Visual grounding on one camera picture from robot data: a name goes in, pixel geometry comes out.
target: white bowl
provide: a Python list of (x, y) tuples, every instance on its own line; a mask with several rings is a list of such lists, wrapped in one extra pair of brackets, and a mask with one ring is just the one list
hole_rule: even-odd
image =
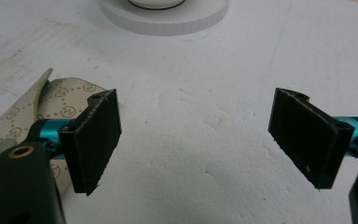
[(150, 9), (164, 9), (169, 7), (176, 7), (185, 0), (129, 0), (138, 7)]

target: brass insert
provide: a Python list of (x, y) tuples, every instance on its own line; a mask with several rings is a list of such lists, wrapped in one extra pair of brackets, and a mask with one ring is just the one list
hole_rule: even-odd
[(24, 146), (24, 147), (17, 147), (11, 150), (8, 153), (8, 156), (11, 159), (19, 159), (28, 156), (29, 154), (34, 152), (34, 147), (31, 146)]

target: paper with circles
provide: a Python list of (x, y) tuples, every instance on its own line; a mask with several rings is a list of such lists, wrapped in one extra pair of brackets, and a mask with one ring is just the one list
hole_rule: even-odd
[[(0, 118), (0, 142), (12, 138), (22, 142), (37, 119), (75, 119), (87, 108), (87, 98), (104, 91), (79, 78), (55, 79), (49, 82), (52, 69), (36, 83)], [(64, 193), (71, 178), (65, 160), (51, 160), (51, 171), (60, 193)]]

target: white table surface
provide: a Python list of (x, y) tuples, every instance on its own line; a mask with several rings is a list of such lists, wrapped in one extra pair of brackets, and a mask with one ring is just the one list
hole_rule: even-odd
[(0, 115), (42, 73), (116, 88), (123, 134), (68, 223), (351, 223), (358, 160), (317, 190), (268, 133), (276, 87), (358, 116), (358, 3), (231, 0), (193, 35), (137, 35), (98, 0), (0, 0)]

